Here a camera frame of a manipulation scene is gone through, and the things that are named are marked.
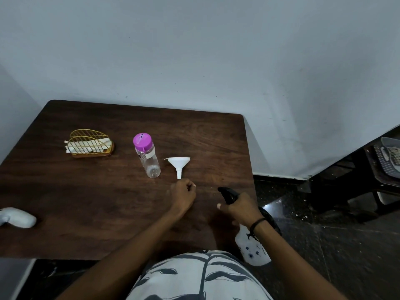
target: white funnel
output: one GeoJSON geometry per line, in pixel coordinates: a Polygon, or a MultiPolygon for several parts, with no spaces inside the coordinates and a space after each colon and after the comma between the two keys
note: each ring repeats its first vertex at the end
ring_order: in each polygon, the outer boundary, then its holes
{"type": "Polygon", "coordinates": [[[182,169],[190,161],[190,157],[173,157],[165,158],[164,160],[168,160],[175,167],[176,176],[178,179],[182,179],[182,169]]]}

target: purple bottle cap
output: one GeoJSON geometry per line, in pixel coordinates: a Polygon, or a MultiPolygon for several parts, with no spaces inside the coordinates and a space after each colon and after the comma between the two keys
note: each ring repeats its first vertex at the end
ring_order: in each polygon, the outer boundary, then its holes
{"type": "Polygon", "coordinates": [[[141,133],[134,136],[133,144],[138,151],[147,151],[153,146],[153,141],[149,134],[141,133]]]}

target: patterned shirt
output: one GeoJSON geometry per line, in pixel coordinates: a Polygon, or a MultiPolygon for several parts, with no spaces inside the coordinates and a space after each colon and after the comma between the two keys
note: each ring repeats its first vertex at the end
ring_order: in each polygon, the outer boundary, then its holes
{"type": "Polygon", "coordinates": [[[230,253],[182,254],[144,272],[127,300],[273,300],[230,253]]]}

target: hand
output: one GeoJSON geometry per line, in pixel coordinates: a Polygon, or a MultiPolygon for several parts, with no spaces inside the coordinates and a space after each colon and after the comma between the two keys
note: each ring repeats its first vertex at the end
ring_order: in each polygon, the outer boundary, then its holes
{"type": "Polygon", "coordinates": [[[217,208],[231,215],[241,225],[247,226],[247,228],[250,228],[258,219],[263,218],[258,209],[257,201],[250,198],[247,193],[241,193],[238,199],[232,204],[218,203],[217,208]]]}
{"type": "Polygon", "coordinates": [[[182,217],[193,205],[196,198],[196,185],[189,179],[181,179],[171,184],[172,206],[170,211],[182,217]]]}

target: dark brown table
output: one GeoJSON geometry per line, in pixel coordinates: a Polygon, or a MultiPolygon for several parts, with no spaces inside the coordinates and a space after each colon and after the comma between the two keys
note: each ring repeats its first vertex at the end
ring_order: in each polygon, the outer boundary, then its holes
{"type": "Polygon", "coordinates": [[[183,170],[197,185],[192,209],[165,236],[160,252],[235,251],[237,232],[216,208],[218,186],[255,196],[243,117],[204,111],[53,100],[0,166],[1,207],[38,218],[31,229],[0,227],[0,256],[101,259],[160,217],[176,181],[166,157],[189,156],[183,170]],[[111,156],[74,159],[64,140],[79,128],[115,142],[111,156]],[[132,139],[149,133],[161,175],[146,173],[132,139]]]}

